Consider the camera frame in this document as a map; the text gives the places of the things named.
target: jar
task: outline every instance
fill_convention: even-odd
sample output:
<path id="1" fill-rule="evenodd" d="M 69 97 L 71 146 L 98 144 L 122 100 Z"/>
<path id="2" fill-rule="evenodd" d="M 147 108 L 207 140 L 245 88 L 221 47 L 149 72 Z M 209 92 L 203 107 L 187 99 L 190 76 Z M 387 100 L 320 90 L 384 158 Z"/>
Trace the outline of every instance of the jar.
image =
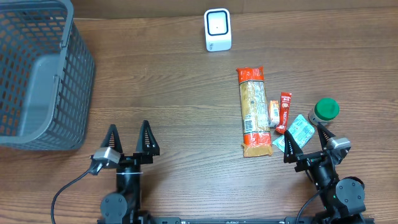
<path id="1" fill-rule="evenodd" d="M 327 125 L 340 112 L 338 103 L 332 98 L 323 98 L 309 112 L 308 119 L 314 125 Z"/>

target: teal packet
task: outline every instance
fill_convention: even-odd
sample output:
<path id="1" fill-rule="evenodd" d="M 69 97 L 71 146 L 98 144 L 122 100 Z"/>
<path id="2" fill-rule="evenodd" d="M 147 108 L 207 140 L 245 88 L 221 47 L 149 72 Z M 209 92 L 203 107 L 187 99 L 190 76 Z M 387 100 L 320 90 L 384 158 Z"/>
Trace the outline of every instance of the teal packet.
<path id="1" fill-rule="evenodd" d="M 303 117 L 303 115 L 298 115 L 294 119 L 292 125 L 288 128 L 288 131 L 292 134 L 294 140 L 297 142 L 298 146 L 302 149 L 304 145 L 312 138 L 315 133 L 313 126 Z M 285 136 L 277 138 L 272 142 L 276 145 L 282 152 L 285 152 Z"/>

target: gray plastic basket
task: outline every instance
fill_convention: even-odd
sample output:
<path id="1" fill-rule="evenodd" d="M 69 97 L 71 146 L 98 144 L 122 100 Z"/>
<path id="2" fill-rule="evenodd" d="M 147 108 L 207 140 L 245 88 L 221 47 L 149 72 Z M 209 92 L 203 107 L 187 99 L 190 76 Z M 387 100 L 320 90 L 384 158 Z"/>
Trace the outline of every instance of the gray plastic basket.
<path id="1" fill-rule="evenodd" d="M 95 63 L 68 0 L 0 2 L 0 145 L 78 149 Z"/>

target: spaghetti bag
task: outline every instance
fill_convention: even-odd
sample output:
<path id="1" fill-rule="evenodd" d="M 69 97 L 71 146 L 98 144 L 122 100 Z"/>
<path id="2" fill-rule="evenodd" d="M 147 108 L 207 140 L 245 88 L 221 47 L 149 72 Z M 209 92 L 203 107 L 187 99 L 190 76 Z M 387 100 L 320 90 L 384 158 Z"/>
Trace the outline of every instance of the spaghetti bag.
<path id="1" fill-rule="evenodd" d="M 244 157 L 271 156 L 271 133 L 263 67 L 237 68 L 243 120 Z"/>

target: wood grain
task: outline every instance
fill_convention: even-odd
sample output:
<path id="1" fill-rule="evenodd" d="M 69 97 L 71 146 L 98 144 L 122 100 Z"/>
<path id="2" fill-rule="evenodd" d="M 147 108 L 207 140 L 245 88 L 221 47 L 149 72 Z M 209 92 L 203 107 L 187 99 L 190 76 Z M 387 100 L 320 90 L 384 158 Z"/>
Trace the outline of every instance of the wood grain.
<path id="1" fill-rule="evenodd" d="M 75 17 L 121 19 L 200 16 L 211 8 L 230 13 L 397 7 L 396 0 L 72 0 Z"/>
<path id="2" fill-rule="evenodd" d="M 218 53 L 205 50 L 202 16 L 77 21 L 97 65 L 85 145 L 1 149 L 0 223 L 50 223 L 53 195 L 87 169 L 108 126 L 133 153 L 143 119 L 161 146 L 143 168 L 143 206 L 153 215 L 296 215 L 315 193 L 305 174 L 276 147 L 272 157 L 243 158 L 235 69 L 259 65 L 268 100 L 293 94 L 289 123 L 320 98 L 339 102 L 329 129 L 353 147 L 337 171 L 365 182 L 365 216 L 398 222 L 397 16 L 396 8 L 233 15 L 233 47 Z M 320 150 L 318 138 L 303 150 Z M 85 177 L 59 196 L 57 223 L 94 223 L 114 188 L 114 170 Z M 317 200 L 305 214 L 321 210 Z"/>

